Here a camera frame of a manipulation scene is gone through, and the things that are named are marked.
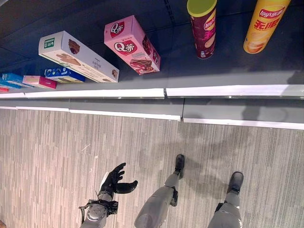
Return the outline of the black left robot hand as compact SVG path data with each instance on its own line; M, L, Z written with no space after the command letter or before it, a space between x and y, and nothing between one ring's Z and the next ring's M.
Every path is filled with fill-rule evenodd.
M105 181L101 185L99 193L105 192L113 197L116 194L128 194L134 191L138 185L138 181L131 183L119 183L123 179L124 171L123 168L126 163L121 163L116 166L106 177Z

